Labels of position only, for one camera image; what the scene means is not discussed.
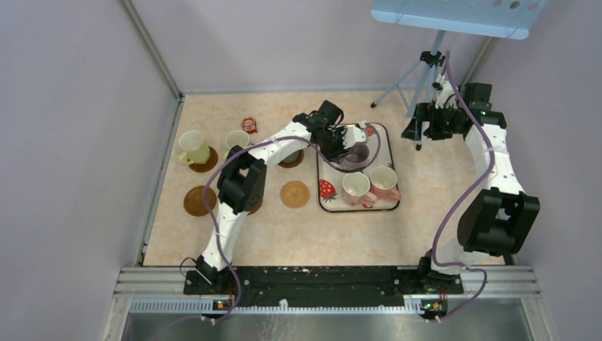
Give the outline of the purple mug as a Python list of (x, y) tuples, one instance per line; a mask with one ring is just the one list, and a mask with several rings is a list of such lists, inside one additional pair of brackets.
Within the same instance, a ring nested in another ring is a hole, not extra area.
[(370, 161), (370, 148), (366, 144), (355, 144), (348, 154), (341, 158), (340, 169), (348, 172), (363, 170)]

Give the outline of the dark brown wooden coaster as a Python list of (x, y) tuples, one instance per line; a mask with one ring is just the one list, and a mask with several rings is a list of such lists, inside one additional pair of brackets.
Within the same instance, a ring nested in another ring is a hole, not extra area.
[(296, 162), (291, 163), (291, 164), (283, 164), (283, 163), (279, 162), (278, 165), (282, 168), (294, 168), (294, 167), (300, 165), (301, 162), (303, 161), (303, 159), (304, 159), (304, 151), (302, 150), (300, 157)]

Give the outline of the woven rattan coaster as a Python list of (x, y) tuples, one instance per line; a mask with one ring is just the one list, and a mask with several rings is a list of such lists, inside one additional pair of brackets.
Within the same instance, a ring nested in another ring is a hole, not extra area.
[(310, 199), (309, 188), (301, 181), (290, 181), (280, 191), (282, 203), (289, 208), (297, 209), (305, 206)]

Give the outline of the light green mug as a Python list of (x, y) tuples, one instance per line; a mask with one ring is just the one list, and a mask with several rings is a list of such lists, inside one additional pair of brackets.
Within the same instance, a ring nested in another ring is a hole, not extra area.
[(250, 135), (243, 130), (231, 131), (227, 134), (224, 143), (226, 152), (223, 155), (223, 159), (226, 160), (233, 147), (240, 146), (241, 148), (246, 148), (251, 145)]

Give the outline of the brown wooden round coaster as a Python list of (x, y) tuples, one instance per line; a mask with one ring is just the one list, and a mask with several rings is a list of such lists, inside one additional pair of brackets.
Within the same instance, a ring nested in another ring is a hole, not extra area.
[(213, 169), (213, 167), (215, 167), (215, 165), (217, 164), (219, 157), (216, 150), (213, 147), (210, 146), (209, 151), (210, 155), (206, 163), (193, 163), (189, 165), (189, 168), (197, 173), (206, 173)]

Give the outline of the yellow-green mug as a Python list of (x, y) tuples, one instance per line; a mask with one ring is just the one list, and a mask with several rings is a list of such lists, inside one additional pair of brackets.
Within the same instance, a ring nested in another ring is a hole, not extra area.
[(182, 149), (178, 160), (183, 165), (202, 165), (210, 159), (210, 147), (205, 141), (203, 133), (198, 130), (186, 131), (179, 138), (178, 145)]

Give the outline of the dark green mug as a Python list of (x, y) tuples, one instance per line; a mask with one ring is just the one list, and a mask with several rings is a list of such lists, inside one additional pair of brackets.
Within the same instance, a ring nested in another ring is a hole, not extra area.
[(281, 161), (281, 163), (283, 163), (283, 164), (291, 164), (291, 163), (296, 162), (299, 159), (301, 152), (302, 152), (302, 150), (298, 150), (298, 151), (296, 151), (294, 153), (291, 153), (289, 156), (285, 157)]

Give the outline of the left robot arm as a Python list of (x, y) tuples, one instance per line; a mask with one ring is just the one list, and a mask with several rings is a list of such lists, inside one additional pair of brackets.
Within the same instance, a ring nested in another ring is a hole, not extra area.
[(307, 147), (315, 148), (325, 161), (338, 163), (356, 144), (368, 141), (365, 121), (343, 124), (343, 117), (338, 106), (325, 100), (319, 109), (295, 115), (264, 141), (230, 150), (224, 164), (210, 178), (217, 181), (217, 212), (211, 215), (211, 239), (195, 265), (207, 291), (215, 294), (226, 288), (228, 276), (224, 270), (231, 265), (243, 221), (263, 199), (269, 168)]

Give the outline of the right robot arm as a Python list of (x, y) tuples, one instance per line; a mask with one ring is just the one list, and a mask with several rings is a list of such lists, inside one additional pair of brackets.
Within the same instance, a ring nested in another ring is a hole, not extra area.
[(434, 293), (461, 272), (487, 256), (517, 254), (540, 211), (540, 201), (519, 183), (507, 148), (507, 122), (491, 109), (490, 84), (469, 83), (457, 97), (451, 82), (433, 83), (437, 98), (419, 103), (402, 137), (433, 141), (462, 135), (472, 155), (478, 194), (460, 216), (456, 237), (432, 247), (416, 273), (418, 287)]

